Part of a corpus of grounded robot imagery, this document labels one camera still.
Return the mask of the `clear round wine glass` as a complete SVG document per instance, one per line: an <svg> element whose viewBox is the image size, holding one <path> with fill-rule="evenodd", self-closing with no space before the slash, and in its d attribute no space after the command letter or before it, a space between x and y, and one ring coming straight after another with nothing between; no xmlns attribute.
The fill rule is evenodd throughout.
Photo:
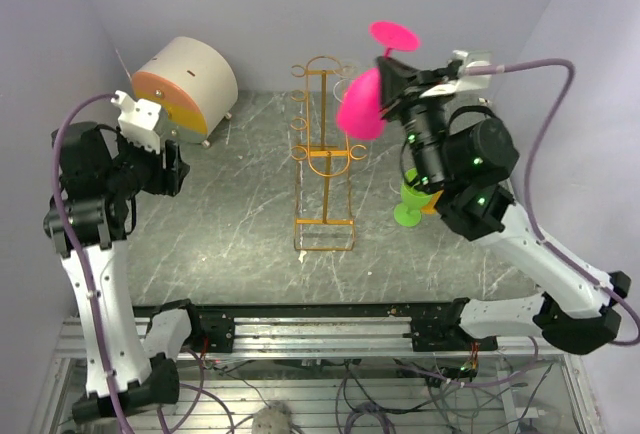
<svg viewBox="0 0 640 434"><path fill-rule="evenodd" d="M340 79L355 80L366 70L367 66L360 61L352 58L343 58L339 60L337 76Z"/></svg>

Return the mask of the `magenta plastic goblet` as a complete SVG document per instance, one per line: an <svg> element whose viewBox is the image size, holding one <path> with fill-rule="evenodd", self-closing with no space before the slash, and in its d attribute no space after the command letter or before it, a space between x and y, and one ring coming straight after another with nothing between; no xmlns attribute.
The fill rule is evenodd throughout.
<svg viewBox="0 0 640 434"><path fill-rule="evenodd" d="M384 58L396 51L412 52L421 45L420 38L396 22L379 20L369 26L371 37L384 47ZM371 141L381 136L386 121L381 104L381 74L372 67L351 82L336 114L336 125L349 137Z"/></svg>

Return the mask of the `clear flute wine glass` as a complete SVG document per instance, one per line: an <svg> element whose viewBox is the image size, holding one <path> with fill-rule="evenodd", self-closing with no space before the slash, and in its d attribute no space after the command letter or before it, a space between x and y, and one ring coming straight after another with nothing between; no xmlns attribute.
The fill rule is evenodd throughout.
<svg viewBox="0 0 640 434"><path fill-rule="evenodd" d="M348 92L348 89L351 87L353 80L350 78L342 78L338 80L333 86L332 93L335 100L342 104Z"/></svg>

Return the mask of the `orange plastic goblet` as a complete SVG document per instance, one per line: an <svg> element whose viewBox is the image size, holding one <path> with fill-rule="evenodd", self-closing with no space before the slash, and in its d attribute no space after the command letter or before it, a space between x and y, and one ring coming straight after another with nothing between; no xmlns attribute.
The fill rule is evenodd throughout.
<svg viewBox="0 0 640 434"><path fill-rule="evenodd" d="M421 213L425 214L425 215L434 215L434 214L436 214L437 213L436 204L437 204L437 202L440 199L442 194L443 194L442 190L440 190L440 191L438 191L436 193L433 193L430 196L427 204L421 208Z"/></svg>

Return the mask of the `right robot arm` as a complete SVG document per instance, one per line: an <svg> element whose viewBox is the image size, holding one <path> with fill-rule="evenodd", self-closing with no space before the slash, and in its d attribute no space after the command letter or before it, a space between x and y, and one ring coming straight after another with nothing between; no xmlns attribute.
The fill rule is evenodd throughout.
<svg viewBox="0 0 640 434"><path fill-rule="evenodd" d="M446 226L512 264L538 286L534 295L454 300L440 329L450 348L495 336L540 337L553 347L586 355L618 342L630 278L591 266L537 222L531 198L504 187L519 154L503 121L487 106L481 120L452 132L445 105L459 93L484 89L503 65L458 53L446 66L420 70L394 58L376 61L382 119L399 121L403 147L416 169L409 188L433 194Z"/></svg>

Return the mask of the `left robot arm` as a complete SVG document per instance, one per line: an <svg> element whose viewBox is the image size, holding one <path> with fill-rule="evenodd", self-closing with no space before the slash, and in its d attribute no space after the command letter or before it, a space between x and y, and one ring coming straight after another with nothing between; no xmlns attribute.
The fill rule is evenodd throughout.
<svg viewBox="0 0 640 434"><path fill-rule="evenodd" d="M52 135L58 192L43 221L72 285L85 341L85 393L72 406L78 424L176 403L178 354L196 349L204 337L188 299L157 308L139 334L127 275L137 195L177 195L190 167L175 142L147 151L118 129L112 155L103 137L108 129L86 121Z"/></svg>

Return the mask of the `cream round drawer box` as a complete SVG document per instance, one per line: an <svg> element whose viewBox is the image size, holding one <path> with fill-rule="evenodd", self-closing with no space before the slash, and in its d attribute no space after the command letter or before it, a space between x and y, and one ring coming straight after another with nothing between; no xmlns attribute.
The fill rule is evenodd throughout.
<svg viewBox="0 0 640 434"><path fill-rule="evenodd" d="M238 99L235 74L208 44L178 36L132 76L134 94L160 104L183 142L203 144L231 117Z"/></svg>

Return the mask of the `green plastic goblet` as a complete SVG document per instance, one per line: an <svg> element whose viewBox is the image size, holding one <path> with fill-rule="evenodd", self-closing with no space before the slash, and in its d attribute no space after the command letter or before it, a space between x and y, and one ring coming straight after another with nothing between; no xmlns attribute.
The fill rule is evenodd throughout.
<svg viewBox="0 0 640 434"><path fill-rule="evenodd" d="M421 208L425 206L432 194L426 194L410 187L405 181L402 182L401 202L394 208L394 219L403 227L417 226L425 214L421 213Z"/></svg>

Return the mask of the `grey fuzzy ball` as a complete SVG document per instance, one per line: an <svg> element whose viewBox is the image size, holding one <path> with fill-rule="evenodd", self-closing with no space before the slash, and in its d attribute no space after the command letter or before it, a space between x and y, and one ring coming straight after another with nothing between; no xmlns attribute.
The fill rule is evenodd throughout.
<svg viewBox="0 0 640 434"><path fill-rule="evenodd" d="M291 434L292 432L292 413L284 403L268 404L252 417L252 434Z"/></svg>

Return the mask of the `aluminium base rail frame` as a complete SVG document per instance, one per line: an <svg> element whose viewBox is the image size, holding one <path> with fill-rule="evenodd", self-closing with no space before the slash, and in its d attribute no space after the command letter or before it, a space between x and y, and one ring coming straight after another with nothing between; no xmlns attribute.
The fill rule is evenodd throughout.
<svg viewBox="0 0 640 434"><path fill-rule="evenodd" d="M468 351L477 344L495 351L495 336L474 339L459 326L464 299L453 302L321 305L194 305L173 301L179 319L163 329L152 327L157 309L139 306L123 316L91 314L65 322L58 348L85 354L100 363L98 343L105 343L112 364L151 358L162 345L179 346L218 359L406 357L422 352Z"/></svg>

